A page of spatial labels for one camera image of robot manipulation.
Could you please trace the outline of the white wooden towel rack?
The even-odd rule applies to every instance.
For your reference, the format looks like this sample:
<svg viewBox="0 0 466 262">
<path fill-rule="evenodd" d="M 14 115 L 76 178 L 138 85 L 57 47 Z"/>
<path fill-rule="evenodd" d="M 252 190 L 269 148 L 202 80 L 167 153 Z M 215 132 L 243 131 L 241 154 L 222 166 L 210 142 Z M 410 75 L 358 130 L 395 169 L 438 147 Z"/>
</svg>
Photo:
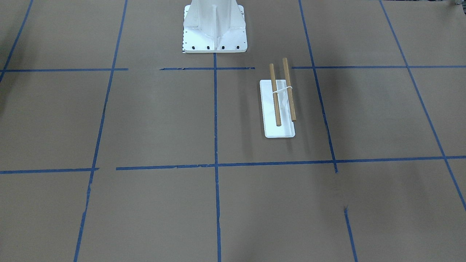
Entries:
<svg viewBox="0 0 466 262">
<path fill-rule="evenodd" d="M 296 108 L 286 57 L 283 58 L 283 66 L 284 79 L 276 78 L 274 66 L 270 64 L 270 79 L 259 82 L 264 133 L 268 139 L 286 139 L 296 135 Z"/>
</svg>

